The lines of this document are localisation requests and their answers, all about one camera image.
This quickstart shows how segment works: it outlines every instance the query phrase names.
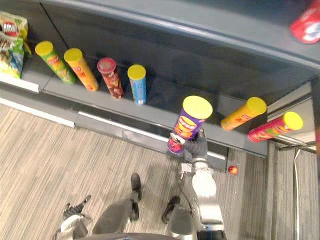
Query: shelf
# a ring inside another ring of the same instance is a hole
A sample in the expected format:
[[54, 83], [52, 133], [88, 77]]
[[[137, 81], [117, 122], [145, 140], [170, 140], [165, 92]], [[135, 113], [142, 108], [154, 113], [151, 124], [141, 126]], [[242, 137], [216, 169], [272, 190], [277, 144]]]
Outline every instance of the shelf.
[[[112, 115], [112, 113], [110, 114], [103, 110], [85, 106], [79, 112], [75, 125], [112, 137], [125, 139], [128, 142], [145, 148], [177, 157], [168, 150], [169, 131], [163, 134], [165, 131], [162, 129], [160, 131], [161, 133], [159, 133], [158, 127], [150, 126], [146, 123], [142, 126], [141, 123], [138, 122], [132, 124], [134, 120], [131, 118], [121, 119], [119, 121], [118, 115]], [[192, 161], [192, 156], [187, 151], [184, 151], [184, 154], [179, 157], [190, 162]], [[228, 165], [228, 148], [209, 143], [207, 160], [214, 169], [226, 171], [226, 166]]]
[[25, 56], [21, 79], [0, 73], [0, 82], [39, 93], [54, 73], [44, 61], [36, 56]]
[[[95, 66], [94, 62], [89, 61], [89, 65], [92, 66], [92, 69], [95, 69], [93, 67]], [[240, 149], [261, 157], [267, 155], [267, 142], [253, 143], [247, 137], [249, 129], [267, 120], [265, 114], [233, 131], [225, 131], [217, 125], [224, 116], [241, 106], [244, 103], [243, 100], [223, 95], [216, 96], [198, 89], [184, 87], [160, 78], [147, 76], [147, 104], [138, 106], [133, 102], [126, 69], [120, 68], [119, 70], [121, 82], [123, 83], [122, 86], [125, 87], [125, 94], [122, 99], [111, 97], [108, 88], [98, 73], [95, 75], [100, 81], [100, 85], [96, 92], [87, 91], [80, 81], [77, 81], [73, 85], [66, 85], [55, 75], [52, 76], [43, 91], [50, 95], [169, 130], [175, 125], [184, 97], [196, 94], [209, 100], [215, 109], [213, 117], [208, 119], [203, 126], [210, 142]]]
[[34, 94], [0, 84], [0, 104], [42, 117], [69, 127], [75, 126], [81, 104], [44, 93]]
[[219, 42], [320, 70], [319, 43], [302, 44], [290, 24], [303, 12], [304, 0], [45, 0], [112, 16], [170, 32]]

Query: lay's chip bag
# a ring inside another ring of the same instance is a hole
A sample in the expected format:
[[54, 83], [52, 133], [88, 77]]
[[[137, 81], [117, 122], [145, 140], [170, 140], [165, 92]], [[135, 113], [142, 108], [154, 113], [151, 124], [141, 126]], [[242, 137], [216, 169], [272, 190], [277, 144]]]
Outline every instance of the lay's chip bag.
[[27, 36], [26, 18], [0, 11], [0, 73], [21, 77], [25, 51], [31, 55]]
[[0, 73], [21, 77], [24, 60], [24, 40], [0, 32]]
[[25, 50], [31, 55], [31, 50], [27, 45], [28, 20], [26, 18], [0, 11], [0, 31], [11, 37], [22, 38]]

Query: red can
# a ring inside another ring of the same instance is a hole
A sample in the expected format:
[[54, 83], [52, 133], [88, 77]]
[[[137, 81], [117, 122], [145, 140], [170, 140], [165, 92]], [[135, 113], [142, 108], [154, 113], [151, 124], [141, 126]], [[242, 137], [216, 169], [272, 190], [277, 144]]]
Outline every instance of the red can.
[[305, 44], [320, 39], [320, 0], [313, 0], [306, 11], [290, 26], [291, 33]]
[[304, 121], [293, 111], [288, 111], [261, 126], [258, 126], [248, 133], [248, 138], [255, 143], [274, 138], [278, 135], [286, 134], [303, 127]]
[[97, 68], [101, 73], [110, 94], [116, 99], [121, 98], [124, 94], [124, 90], [121, 86], [116, 62], [110, 57], [105, 57], [100, 59]]

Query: pringles can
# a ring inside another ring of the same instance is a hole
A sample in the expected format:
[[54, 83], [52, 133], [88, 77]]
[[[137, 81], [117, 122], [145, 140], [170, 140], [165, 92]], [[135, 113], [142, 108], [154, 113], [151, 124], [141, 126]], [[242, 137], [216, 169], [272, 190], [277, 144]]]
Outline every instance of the pringles can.
[[250, 119], [263, 114], [267, 110], [267, 104], [259, 97], [250, 97], [244, 105], [231, 113], [221, 121], [221, 127], [230, 131]]
[[64, 60], [70, 65], [77, 77], [89, 91], [98, 90], [99, 84], [78, 48], [70, 48], [64, 53]]
[[130, 80], [134, 102], [137, 105], [146, 103], [146, 69], [142, 65], [134, 64], [129, 67], [127, 73]]
[[320, 0], [313, 0], [304, 13], [291, 26], [292, 35], [304, 44], [320, 39]]
[[[188, 96], [183, 100], [180, 115], [175, 123], [173, 133], [180, 137], [191, 140], [201, 128], [204, 121], [211, 116], [213, 107], [200, 96]], [[168, 141], [168, 148], [174, 154], [181, 154], [184, 151], [179, 142], [171, 137]]]
[[63, 59], [60, 59], [54, 49], [54, 45], [50, 41], [39, 42], [35, 46], [35, 53], [39, 55], [43, 61], [51, 68], [51, 70], [65, 84], [73, 84], [76, 81], [76, 76], [67, 67]]
[[124, 94], [124, 90], [121, 86], [116, 62], [110, 57], [105, 57], [100, 59], [96, 66], [101, 73], [111, 96], [115, 99], [121, 98]]
[[248, 138], [255, 143], [274, 138], [278, 135], [286, 134], [303, 127], [304, 121], [293, 111], [288, 111], [261, 126], [258, 126], [248, 133]]

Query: blue pringles can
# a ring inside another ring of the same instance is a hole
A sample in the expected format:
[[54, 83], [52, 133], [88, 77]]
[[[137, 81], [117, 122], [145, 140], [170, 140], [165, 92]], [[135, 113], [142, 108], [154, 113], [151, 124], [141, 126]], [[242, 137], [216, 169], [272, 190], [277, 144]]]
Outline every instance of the blue pringles can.
[[146, 103], [146, 69], [142, 65], [134, 64], [128, 69], [128, 77], [134, 102], [138, 105]]

